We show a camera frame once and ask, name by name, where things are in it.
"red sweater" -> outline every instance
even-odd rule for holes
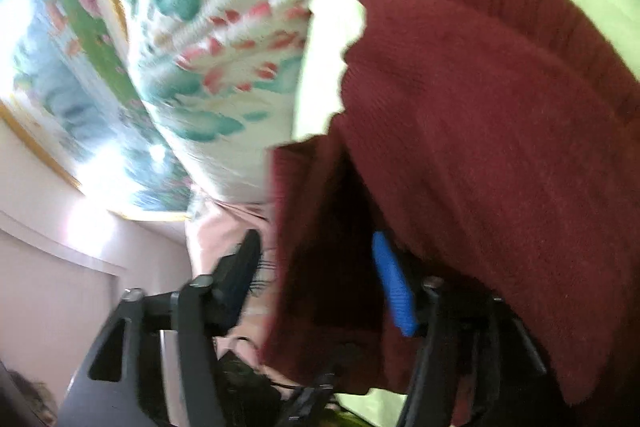
[[[640,367],[639,85],[569,0],[361,2],[345,112],[274,153],[264,361],[308,381],[357,341],[346,390],[404,391],[416,344],[385,310],[383,225],[434,274],[500,294],[595,417]]]

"blue rubber tip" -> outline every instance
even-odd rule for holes
[[[415,318],[414,294],[398,264],[382,232],[373,234],[373,259],[376,262],[378,276],[385,289],[386,299],[391,307],[394,324],[406,337],[412,337],[418,329],[418,320]]]

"blue gripper pad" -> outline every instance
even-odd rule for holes
[[[402,269],[382,232],[373,234],[373,259],[378,276],[385,289],[386,299],[391,306],[394,324],[406,337],[412,337],[418,329],[415,318],[414,293],[402,273]]]

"metal screw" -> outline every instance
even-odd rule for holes
[[[424,281],[422,281],[422,288],[425,290],[436,290],[440,288],[444,284],[444,279],[441,277],[436,277],[434,275],[427,277]]]
[[[211,286],[213,282],[213,277],[210,275],[198,275],[193,281],[191,281],[189,286],[194,288],[206,288],[207,286]]]
[[[122,300],[125,302],[135,302],[139,301],[145,296],[145,291],[140,288],[130,288],[128,290],[124,290],[124,294],[122,295]]]

